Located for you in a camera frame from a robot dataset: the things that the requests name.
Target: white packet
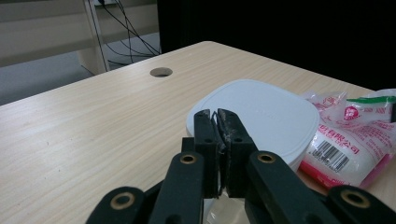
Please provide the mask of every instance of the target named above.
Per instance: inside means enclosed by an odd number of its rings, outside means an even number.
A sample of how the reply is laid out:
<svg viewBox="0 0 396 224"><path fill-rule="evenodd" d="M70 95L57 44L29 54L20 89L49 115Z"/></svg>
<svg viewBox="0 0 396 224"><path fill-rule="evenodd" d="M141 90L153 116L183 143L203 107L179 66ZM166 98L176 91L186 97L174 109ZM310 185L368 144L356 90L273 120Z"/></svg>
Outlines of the white packet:
<svg viewBox="0 0 396 224"><path fill-rule="evenodd" d="M396 122L390 122L396 97L379 93L348 100L345 92L307 96L321 121L300 168L326 188L369 185L396 151Z"/></svg>

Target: black cable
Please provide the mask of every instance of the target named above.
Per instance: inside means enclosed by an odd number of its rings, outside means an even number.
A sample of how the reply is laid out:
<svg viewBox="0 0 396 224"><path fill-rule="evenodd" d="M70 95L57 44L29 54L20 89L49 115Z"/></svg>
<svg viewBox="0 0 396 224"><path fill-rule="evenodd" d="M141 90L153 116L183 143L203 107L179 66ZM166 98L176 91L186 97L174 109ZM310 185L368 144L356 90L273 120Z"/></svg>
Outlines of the black cable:
<svg viewBox="0 0 396 224"><path fill-rule="evenodd" d="M131 58L131 63L134 63L134 59L132 58L132 45L131 45L131 34L129 33L129 27L128 27L128 18L126 17L125 11L123 9L123 7L120 7L120 10L122 12L122 14L124 15L124 19L125 19L125 24L126 24L126 29L127 29L127 34L128 34L128 42L129 42L129 55Z"/></svg>
<svg viewBox="0 0 396 224"><path fill-rule="evenodd" d="M120 1L120 0L116 0L116 2L118 3L118 6L119 6L120 10L122 11L122 13L123 13L125 19L127 20L127 22L129 22L129 24L131 25L132 29L133 29L134 32L137 34L136 29L132 26L131 22L129 21L128 17L127 17L126 14L125 14L125 10L123 9L123 5L122 5L121 1ZM141 39L141 40L142 40L143 44L146 46L146 48L147 48L148 50L150 50L149 47L151 47L151 48L154 49L158 54L160 53L158 50L156 50L154 47L152 47L148 42L146 42L146 41L143 40L143 39Z"/></svg>
<svg viewBox="0 0 396 224"><path fill-rule="evenodd" d="M129 54L122 54L122 53L119 53L119 52L116 52L113 48L111 48L108 44L106 44L107 45L107 47L111 50L111 51L113 51L115 54L118 54L118 55L121 55L121 56L126 56L126 57L129 57L130 55ZM154 56L154 55L151 55L151 54L133 54L132 56L134 56L134 57L152 57L152 56Z"/></svg>
<svg viewBox="0 0 396 224"><path fill-rule="evenodd" d="M137 38L139 38L139 39L142 41L142 43L145 44L146 48L147 48L152 54L157 55L157 54L155 54L154 52L152 52L152 50L151 50L150 48L154 49L158 54L160 54L160 52L159 52L158 50L156 50L154 47L152 47L149 43L147 43L144 39L142 39L142 38L140 37L140 35L135 31L134 27L132 26L132 24L131 24L131 22L129 21L128 18L126 18L126 19L127 19L127 22L129 22L129 24L131 25L131 27L132 27L133 30L130 30L129 27L127 27L127 26L126 26L125 24L123 24L117 17L115 17L115 16L107 9L107 7L106 7L106 5L105 5L104 2L102 3L102 6L103 6L103 8L105 9L105 11L106 11L111 17L113 17L119 24L121 24L125 29L127 29L128 32L132 33L132 34L135 35Z"/></svg>
<svg viewBox="0 0 396 224"><path fill-rule="evenodd" d="M116 63L116 64L119 64L119 65L129 65L128 63Z"/></svg>
<svg viewBox="0 0 396 224"><path fill-rule="evenodd" d="M122 42L122 40L120 40L120 42L123 44L123 46L125 46L126 48L129 48L124 42ZM139 52L139 51L134 50L134 49L130 49L130 50L135 52L135 53L138 53L138 54L141 54L141 55L145 55L145 56L150 56L150 57L156 56L156 54L147 54L147 53Z"/></svg>

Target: white plastic container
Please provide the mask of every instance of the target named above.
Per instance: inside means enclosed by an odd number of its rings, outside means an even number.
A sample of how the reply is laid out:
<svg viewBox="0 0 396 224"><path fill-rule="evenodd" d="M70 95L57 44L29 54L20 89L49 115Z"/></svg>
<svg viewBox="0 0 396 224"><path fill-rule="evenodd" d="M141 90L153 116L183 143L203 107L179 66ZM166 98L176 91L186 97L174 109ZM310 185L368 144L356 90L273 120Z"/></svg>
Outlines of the white plastic container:
<svg viewBox="0 0 396 224"><path fill-rule="evenodd" d="M319 124L318 110L302 97L279 87L251 79L229 82L208 94L199 101L187 116L187 132L194 136L193 116L198 111L218 108L231 110L238 115L259 150L271 151L279 155L296 172L304 154L314 137ZM238 217L244 214L243 201L224 198L214 202L205 200L207 223L223 223L221 216L209 209L215 207L231 209L221 211Z"/></svg>

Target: wood grain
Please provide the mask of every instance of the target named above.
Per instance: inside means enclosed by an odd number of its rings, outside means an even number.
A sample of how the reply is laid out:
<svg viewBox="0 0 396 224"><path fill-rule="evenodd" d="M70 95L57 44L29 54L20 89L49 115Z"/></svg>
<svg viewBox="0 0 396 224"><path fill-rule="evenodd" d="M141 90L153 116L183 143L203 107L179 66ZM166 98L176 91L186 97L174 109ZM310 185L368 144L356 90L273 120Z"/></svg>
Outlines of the wood grain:
<svg viewBox="0 0 396 224"><path fill-rule="evenodd" d="M166 67L168 77L150 71ZM146 190L181 148L190 109L251 78L301 94L370 90L213 42L0 106L0 223L84 223L114 188ZM368 188L396 209L395 162ZM299 176L325 192L308 176Z"/></svg>

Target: floor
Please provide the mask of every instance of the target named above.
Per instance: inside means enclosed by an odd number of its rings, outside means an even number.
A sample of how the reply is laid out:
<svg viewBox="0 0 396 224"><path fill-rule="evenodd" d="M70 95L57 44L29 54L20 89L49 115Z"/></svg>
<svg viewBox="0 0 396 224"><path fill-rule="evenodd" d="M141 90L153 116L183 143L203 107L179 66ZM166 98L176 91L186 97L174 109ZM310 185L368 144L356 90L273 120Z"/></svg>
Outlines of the floor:
<svg viewBox="0 0 396 224"><path fill-rule="evenodd" d="M147 48L141 39L150 44L153 49ZM114 70L126 64L145 60L152 57L153 53L159 54L160 37L158 33L142 35L141 39L131 38L131 51L128 48L128 39L109 43L106 46L106 52L110 69ZM92 73L79 64L78 55L74 51L0 67L0 105L6 105L90 77L92 77Z"/></svg>

